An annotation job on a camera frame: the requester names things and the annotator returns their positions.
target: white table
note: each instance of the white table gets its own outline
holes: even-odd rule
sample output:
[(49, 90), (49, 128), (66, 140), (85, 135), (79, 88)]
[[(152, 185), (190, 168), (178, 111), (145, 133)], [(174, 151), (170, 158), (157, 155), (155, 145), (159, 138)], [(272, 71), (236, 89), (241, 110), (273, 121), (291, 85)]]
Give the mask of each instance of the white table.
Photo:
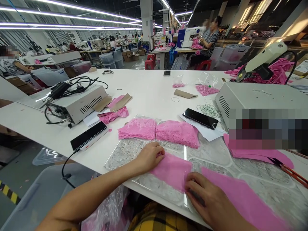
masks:
[[(114, 74), (102, 75), (103, 70), (98, 69), (96, 72), (87, 73), (87, 76), (92, 79), (99, 77), (100, 81), (105, 81), (109, 85), (106, 92), (112, 97), (126, 93), (132, 95), (132, 100), (127, 104), (130, 115), (126, 118), (118, 118), (108, 124), (108, 127), (113, 129), (112, 132), (104, 135), (86, 152), (77, 152), (72, 157), (74, 161), (100, 174), (108, 171), (104, 168), (104, 165), (119, 142), (117, 129), (123, 127), (136, 114), (164, 120), (182, 121), (178, 114), (183, 113), (187, 108), (194, 108), (198, 104), (204, 104), (205, 98), (212, 100), (215, 98), (215, 94), (207, 97), (200, 96), (193, 84), (187, 85), (181, 88), (181, 90), (191, 94), (197, 94), (199, 95), (198, 98), (186, 99), (173, 94), (175, 91), (172, 88), (173, 77), (183, 74), (183, 81), (193, 83), (199, 76), (200, 71), (172, 71), (170, 77), (164, 77), (163, 70), (119, 69), (113, 71)], [(223, 72), (209, 71), (209, 73), (218, 77), (216, 87), (219, 89), (223, 84), (221, 78), (229, 78), (229, 75)], [(180, 101), (178, 103), (173, 102), (171, 100), (172, 97), (178, 97)], [(58, 120), (59, 118), (57, 117), (51, 117), (51, 121), (53, 122)], [(72, 129), (69, 129), (67, 124), (47, 125), (44, 114), (41, 111), (19, 103), (12, 103), (0, 109), (0, 124), (66, 157), (73, 153), (70, 141), (88, 129), (83, 122), (80, 122), (78, 125), (73, 125)], [(287, 151), (283, 151), (283, 153), (293, 161), (295, 166), (294, 170), (307, 179), (307, 166), (302, 163), (305, 160), (298, 156), (294, 157)], [(207, 226), (200, 216), (192, 214), (188, 210), (159, 197), (131, 180), (125, 182), (124, 185), (191, 220)], [(298, 185), (302, 193), (308, 198), (308, 190), (300, 184)]]
[(165, 69), (165, 54), (170, 51), (170, 47), (167, 47), (166, 50), (153, 50), (152, 54), (160, 54), (160, 69)]

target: fabric bundle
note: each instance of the fabric bundle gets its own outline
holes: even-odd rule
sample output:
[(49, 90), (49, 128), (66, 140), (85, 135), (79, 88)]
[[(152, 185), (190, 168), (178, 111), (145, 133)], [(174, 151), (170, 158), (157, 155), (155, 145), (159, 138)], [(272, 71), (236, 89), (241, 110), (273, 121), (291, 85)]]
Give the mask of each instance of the fabric bundle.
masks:
[[(284, 84), (287, 80), (286, 71), (288, 71), (294, 62), (290, 62), (285, 58), (280, 58), (277, 62), (269, 66), (269, 69), (273, 72), (273, 76), (269, 80), (263, 80), (260, 75), (253, 73), (254, 77), (244, 79), (243, 82), (249, 83), (268, 83), (268, 84)], [(226, 71), (226, 74), (236, 77), (243, 66), (234, 70)]]

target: smartphone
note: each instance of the smartphone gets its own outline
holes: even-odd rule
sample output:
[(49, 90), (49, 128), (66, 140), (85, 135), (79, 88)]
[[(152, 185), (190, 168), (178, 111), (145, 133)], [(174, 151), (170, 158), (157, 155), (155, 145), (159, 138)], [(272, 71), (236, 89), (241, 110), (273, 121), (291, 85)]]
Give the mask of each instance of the smartphone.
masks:
[(171, 74), (171, 71), (165, 71), (164, 72), (164, 76), (170, 76), (170, 74)]
[(99, 122), (81, 135), (77, 136), (71, 140), (73, 150), (76, 151), (78, 148), (81, 148), (105, 129), (107, 129), (107, 126), (103, 122)]
[(217, 124), (214, 123), (218, 123), (218, 120), (209, 117), (207, 115), (204, 115), (200, 112), (196, 112), (192, 109), (186, 109), (186, 111), (184, 111), (183, 116), (185, 116), (188, 119), (192, 119), (204, 126), (207, 126), (210, 129), (215, 129), (217, 127)]

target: rubber band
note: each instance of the rubber band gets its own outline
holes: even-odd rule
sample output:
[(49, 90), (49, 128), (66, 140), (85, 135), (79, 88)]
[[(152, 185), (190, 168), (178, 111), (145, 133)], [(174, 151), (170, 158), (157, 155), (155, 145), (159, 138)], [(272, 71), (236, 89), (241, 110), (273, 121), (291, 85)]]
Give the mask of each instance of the rubber band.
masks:
[(176, 103), (179, 102), (179, 101), (174, 101), (174, 100), (173, 100), (174, 98), (177, 98), (177, 99), (180, 101), (180, 99), (179, 99), (178, 97), (172, 97), (171, 100), (172, 100), (173, 102), (176, 102)]

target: worker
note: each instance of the worker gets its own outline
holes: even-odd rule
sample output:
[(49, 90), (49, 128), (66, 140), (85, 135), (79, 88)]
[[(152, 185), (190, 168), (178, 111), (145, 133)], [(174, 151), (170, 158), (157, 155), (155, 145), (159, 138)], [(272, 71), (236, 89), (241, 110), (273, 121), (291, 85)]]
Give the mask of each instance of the worker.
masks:
[(204, 46), (204, 48), (207, 50), (202, 50), (200, 55), (192, 56), (190, 61), (190, 67), (196, 66), (202, 61), (209, 60), (211, 58), (220, 36), (218, 27), (221, 24), (221, 20), (222, 17), (218, 15), (210, 25), (210, 35), (207, 36), (206, 39), (200, 38), (200, 45)]
[(9, 75), (24, 75), (29, 74), (34, 69), (32, 67), (24, 66), (18, 59), (18, 51), (12, 50), (11, 47), (6, 47), (6, 55), (2, 55), (0, 59), (0, 66)]
[[(79, 223), (89, 217), (112, 191), (127, 180), (154, 169), (164, 158), (164, 154), (165, 150), (158, 142), (147, 144), (139, 155), (128, 164), (70, 191), (49, 211), (35, 231), (79, 230)], [(185, 189), (194, 208), (214, 230), (257, 231), (240, 215), (226, 194), (200, 173), (188, 174)], [(206, 207), (201, 205), (189, 192), (191, 190), (206, 201)], [(151, 201), (145, 204), (143, 209), (133, 218), (127, 230), (204, 231), (206, 228)]]

